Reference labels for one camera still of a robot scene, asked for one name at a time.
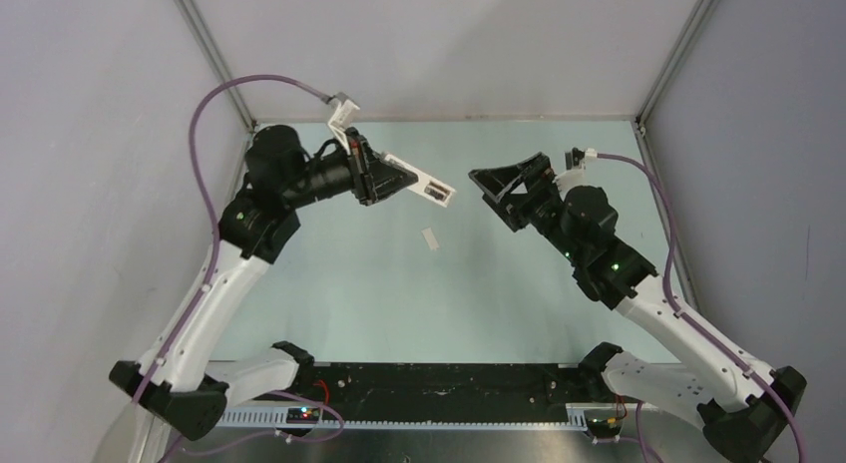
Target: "white object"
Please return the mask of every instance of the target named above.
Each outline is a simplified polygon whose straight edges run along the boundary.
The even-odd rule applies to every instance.
[[[435,234],[432,233],[431,227],[427,227],[420,232],[423,233],[423,238],[426,239],[426,244],[429,245],[430,250],[437,250],[441,247],[441,245],[438,244],[438,240],[435,238]]]
[[[637,291],[637,296],[635,298],[624,298],[617,306],[616,311],[649,332],[649,334],[654,336],[655,339],[675,355],[692,373],[692,377],[695,377],[696,381],[700,382],[696,386],[701,386],[710,392],[713,395],[713,399],[722,409],[727,412],[741,410],[748,406],[746,399],[749,396],[761,396],[763,390],[754,381],[743,375],[740,368],[727,356],[722,354],[704,336],[696,332],[684,320],[673,314],[672,308],[664,299],[659,277],[647,277],[635,290]],[[680,305],[681,311],[690,315],[730,348],[731,351],[735,352],[767,384],[772,383],[772,376],[770,376],[772,367],[770,365],[755,358],[737,346],[733,341],[729,340],[711,325],[710,322],[693,310],[683,299],[679,297],[676,299],[676,302]],[[676,406],[672,403],[674,401],[673,398],[679,398],[676,395],[680,391],[676,391],[674,388],[680,384],[680,380],[677,380],[675,376],[667,372],[668,370],[661,370],[658,367],[652,368],[646,373],[649,375],[647,379],[650,381],[645,386],[641,383],[630,381],[637,379],[639,375],[643,375],[642,371],[640,374],[635,373],[634,375],[628,371],[623,375],[622,370],[620,373],[608,371],[608,375],[604,375],[604,378],[606,379],[606,384],[614,392],[618,392],[619,390],[623,392],[622,394],[634,397],[637,397],[637,395],[626,393],[626,391],[638,391],[641,394],[648,393],[651,399],[644,398],[645,401],[649,401],[658,408],[671,411]],[[657,390],[652,392],[647,389],[650,385],[668,388],[670,392],[663,393]],[[677,416],[686,421],[691,419],[683,411],[678,413]]]
[[[293,382],[299,365],[286,352],[268,348],[264,353],[239,361],[212,361],[206,373],[217,381],[229,384],[226,390],[226,408]]]
[[[382,159],[417,175],[417,183],[408,186],[406,189],[441,207],[445,208],[449,206],[450,201],[455,195],[455,189],[435,179],[429,174],[426,174],[420,169],[417,169],[411,164],[408,164],[393,154],[387,152],[383,153]]]
[[[353,119],[355,119],[361,108],[343,93],[336,94],[331,102],[335,103],[335,110],[332,112],[332,116],[326,125],[329,126],[332,135],[341,144],[346,153],[349,154],[349,142],[346,140],[345,131],[352,124]]]

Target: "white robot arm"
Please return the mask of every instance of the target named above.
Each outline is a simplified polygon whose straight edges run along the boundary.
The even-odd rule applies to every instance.
[[[327,141],[310,160],[291,127],[271,126],[254,136],[245,156],[244,184],[223,211],[220,241],[210,248],[185,300],[139,360],[119,361],[109,375],[135,402],[189,440],[211,431],[228,407],[287,388],[300,366],[313,362],[304,350],[279,342],[247,360],[209,364],[243,297],[299,228],[296,209],[345,192],[370,206],[421,179],[439,183],[393,156],[388,160],[373,152],[364,136],[345,127],[349,111],[341,112],[344,105],[338,105],[336,114],[342,116],[333,116],[334,127],[330,121],[333,134],[343,127],[343,140]],[[324,156],[330,145],[333,152]]]
[[[596,156],[573,149],[568,171],[557,177],[549,158],[536,154],[514,166],[471,171],[470,179],[512,231],[532,225],[570,261],[585,296],[649,332],[686,368],[652,365],[602,343],[580,363],[596,399],[651,403],[700,428],[728,460],[759,461],[787,424],[772,395],[795,412],[804,377],[789,366],[774,370],[668,294],[654,265],[615,235],[618,214],[606,193],[585,185],[585,159]]]

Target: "gray wall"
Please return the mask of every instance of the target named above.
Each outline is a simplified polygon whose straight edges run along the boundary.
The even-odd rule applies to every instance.
[[[811,460],[842,461],[846,0],[722,0],[650,122],[705,314],[809,380]],[[785,431],[770,453],[793,461]]]
[[[216,82],[172,0],[0,0],[0,29],[0,461],[90,462],[129,399],[111,365],[156,338],[211,240],[187,133]],[[218,208],[244,138],[212,103]]]
[[[632,116],[695,2],[197,0],[236,75],[280,69],[375,121]],[[326,119],[274,87],[243,89],[260,121]]]

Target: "purple cable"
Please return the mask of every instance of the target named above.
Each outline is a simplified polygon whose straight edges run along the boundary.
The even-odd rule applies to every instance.
[[[197,123],[200,121],[200,115],[203,113],[203,110],[206,108],[209,102],[211,102],[214,96],[216,96],[217,94],[220,94],[221,92],[235,87],[239,84],[245,84],[247,82],[256,81],[276,81],[285,84],[290,84],[320,99],[326,104],[328,104],[329,101],[332,99],[332,97],[328,94],[324,94],[311,86],[305,85],[289,77],[276,76],[273,74],[256,74],[252,76],[239,77],[237,79],[232,79],[231,81],[220,84],[219,86],[211,90],[211,92],[209,92],[205,97],[203,97],[203,99],[200,101],[200,104],[197,105],[197,109],[194,110],[194,115],[191,117],[191,124],[188,129],[188,147],[191,152],[191,167],[192,170],[194,170],[194,178],[197,180],[197,187],[200,188],[200,194],[203,196],[203,203],[206,206],[206,212],[209,215],[209,221],[211,222],[211,260],[209,261],[209,266],[206,269],[206,274],[203,276],[203,283],[201,283],[200,288],[197,289],[197,292],[192,297],[183,314],[180,315],[180,318],[179,320],[177,320],[177,324],[174,326],[174,329],[171,330],[171,333],[168,334],[168,337],[162,343],[162,347],[159,349],[159,352],[156,353],[156,357],[150,364],[150,368],[148,368],[147,373],[145,373],[144,378],[142,378],[141,384],[139,384],[138,388],[135,390],[132,399],[133,404],[138,404],[139,400],[141,399],[141,396],[144,395],[144,390],[146,390],[147,386],[150,384],[150,379],[153,378],[153,374],[156,373],[157,369],[159,369],[159,364],[157,363],[157,360],[159,360],[160,358],[164,358],[165,355],[168,354],[168,351],[171,349],[171,345],[174,344],[174,340],[177,339],[177,336],[180,334],[180,331],[186,325],[186,322],[188,322],[188,319],[191,316],[192,312],[194,312],[195,308],[197,308],[197,305],[203,298],[203,287],[208,285],[212,281],[212,276],[214,275],[214,268],[217,265],[217,254],[220,252],[220,233],[219,229],[217,228],[217,214],[214,211],[214,205],[212,204],[212,198],[209,196],[209,190],[206,189],[206,184],[203,182],[203,175],[200,173],[200,162],[197,158]]]
[[[666,298],[667,303],[672,310],[678,312],[681,309],[681,306],[675,301],[675,298],[672,297],[672,287],[670,285],[670,271],[672,270],[672,256],[675,254],[675,247],[677,245],[676,236],[675,236],[675,219],[672,215],[672,207],[669,204],[669,199],[666,197],[666,194],[663,191],[663,188],[658,183],[657,177],[649,171],[643,164],[640,162],[630,159],[628,157],[617,156],[614,154],[598,154],[597,158],[599,159],[606,159],[609,161],[620,161],[625,162],[627,164],[631,164],[641,172],[646,175],[646,178],[649,179],[649,183],[652,184],[652,187],[655,189],[655,192],[658,194],[658,198],[661,200],[661,205],[664,207],[666,211],[666,219],[667,224],[669,226],[669,252],[666,256],[666,263],[664,265],[664,272],[661,279],[661,286],[663,288],[664,298]],[[767,395],[772,398],[775,404],[778,406],[779,410],[784,414],[784,418],[787,420],[787,424],[790,426],[790,431],[793,432],[793,438],[796,440],[796,449],[799,453],[799,463],[806,461],[806,450],[805,450],[805,438],[802,436],[802,432],[799,429],[799,425],[796,422],[796,418],[793,416],[793,412],[790,411],[790,408],[787,407],[787,404],[784,403],[784,400],[781,399],[781,396],[775,392],[769,385],[767,385],[766,381],[761,378],[752,368],[743,361],[742,358],[735,355],[730,348],[725,346],[716,336],[713,335],[707,328],[703,327],[699,324],[698,321],[694,320],[693,317],[688,315],[685,312],[682,312],[681,319],[687,322],[697,333],[702,335],[706,340],[708,340],[712,345],[714,345],[717,349],[719,349],[725,356],[727,356],[735,365],[737,365],[744,373],[749,373],[752,380],[761,387],[761,389]],[[641,437],[640,435],[640,425],[637,424],[637,436],[638,438]]]
[[[331,440],[332,438],[335,438],[336,436],[340,435],[341,432],[344,429],[344,426],[346,426],[346,423],[344,422],[340,413],[338,413],[334,408],[330,407],[329,405],[326,405],[326,404],[323,404],[323,403],[320,403],[320,402],[317,402],[317,401],[308,400],[308,399],[305,399],[301,396],[297,396],[297,395],[294,395],[292,393],[288,393],[286,391],[271,391],[269,394],[281,396],[281,397],[287,398],[289,400],[298,401],[300,403],[304,403],[304,404],[309,405],[309,406],[316,406],[317,408],[320,408],[321,410],[328,412],[330,415],[334,416],[336,420],[338,420],[338,429],[337,430],[333,431],[332,433],[330,433],[326,436],[321,436],[321,437],[318,437],[318,438],[305,438],[305,437],[302,437],[302,436],[289,435],[289,434],[287,434],[283,431],[278,431],[279,436],[284,436],[286,439],[290,438],[292,441],[299,441],[299,442],[302,442],[302,443],[322,443],[324,441]],[[225,445],[221,445],[218,448],[213,448],[211,450],[192,451],[192,450],[187,450],[187,449],[183,448],[183,453],[185,453],[186,455],[195,456],[195,457],[212,456],[212,455],[216,455],[217,453],[222,453],[222,452],[224,452],[224,451],[226,451],[230,448],[233,448],[237,445],[240,445],[241,443],[245,443],[245,442],[252,440],[252,439],[255,439],[255,438],[260,438],[262,436],[274,436],[274,435],[276,435],[276,431],[277,430],[256,431],[255,433],[250,433],[246,436],[238,438],[237,440],[230,441],[230,442],[226,443]],[[171,457],[173,457],[174,454],[176,454],[177,451],[179,451],[179,447],[183,443],[184,439],[185,439],[185,437],[183,437],[182,435],[178,436],[177,439],[175,439],[174,442],[171,444],[171,446],[168,448],[168,451],[165,452],[165,455],[162,457],[162,459],[159,460],[159,463],[166,463],[169,459],[171,459]]]
[[[649,457],[646,456],[646,449],[649,446],[646,444],[646,437],[643,436],[643,432],[640,431],[640,411],[643,410],[643,402],[639,401],[637,403],[637,408],[634,410],[634,429],[637,430],[637,444],[640,445],[640,454],[643,455],[643,461],[645,463],[649,463]]]

